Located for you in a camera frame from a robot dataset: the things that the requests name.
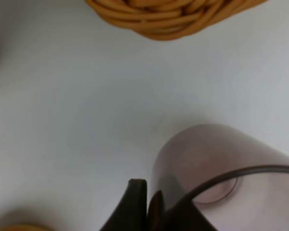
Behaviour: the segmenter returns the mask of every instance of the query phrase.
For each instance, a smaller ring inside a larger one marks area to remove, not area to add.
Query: orange coiled cord
[[[86,0],[108,23],[155,40],[172,40],[267,0]]]

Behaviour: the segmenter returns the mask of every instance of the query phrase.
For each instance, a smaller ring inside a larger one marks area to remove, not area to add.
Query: white surface
[[[96,230],[166,139],[202,122],[289,154],[289,0],[171,42],[82,0],[0,0],[0,216]]]

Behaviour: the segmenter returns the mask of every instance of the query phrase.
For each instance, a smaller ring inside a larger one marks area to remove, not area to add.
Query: translucent plastic cup
[[[289,231],[289,157],[227,126],[174,136],[151,188],[149,230]]]

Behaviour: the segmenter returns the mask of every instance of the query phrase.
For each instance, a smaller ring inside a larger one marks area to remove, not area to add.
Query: orange tubing
[[[86,0],[108,23],[155,40],[172,40],[197,33],[265,1]]]

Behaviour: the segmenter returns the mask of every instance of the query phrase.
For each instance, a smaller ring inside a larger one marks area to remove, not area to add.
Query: orange object
[[[267,0],[86,0],[108,23],[155,40],[197,33]]]

